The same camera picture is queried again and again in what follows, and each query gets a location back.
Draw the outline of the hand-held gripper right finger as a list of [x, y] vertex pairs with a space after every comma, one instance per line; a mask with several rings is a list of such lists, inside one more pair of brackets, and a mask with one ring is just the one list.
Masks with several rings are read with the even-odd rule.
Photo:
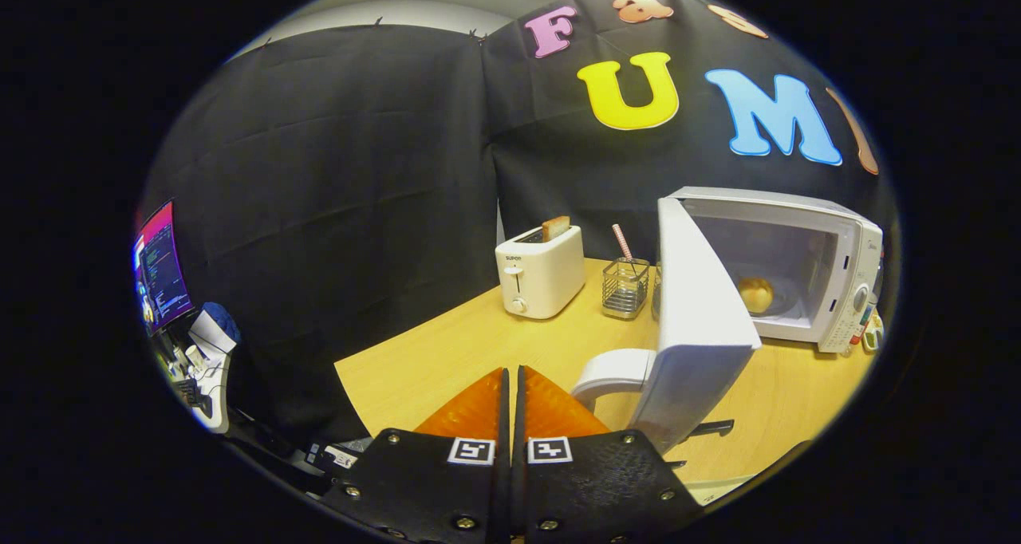
[[657, 543], [704, 507], [638, 430], [535, 435], [562, 390], [518, 367], [510, 456], [510, 537], [522, 543]]

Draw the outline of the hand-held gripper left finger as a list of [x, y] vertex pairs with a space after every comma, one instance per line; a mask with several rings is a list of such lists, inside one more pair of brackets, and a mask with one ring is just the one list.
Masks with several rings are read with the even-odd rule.
[[408, 543], [510, 542], [508, 370], [491, 370], [441, 409], [466, 423], [386, 428], [321, 503], [382, 537]]

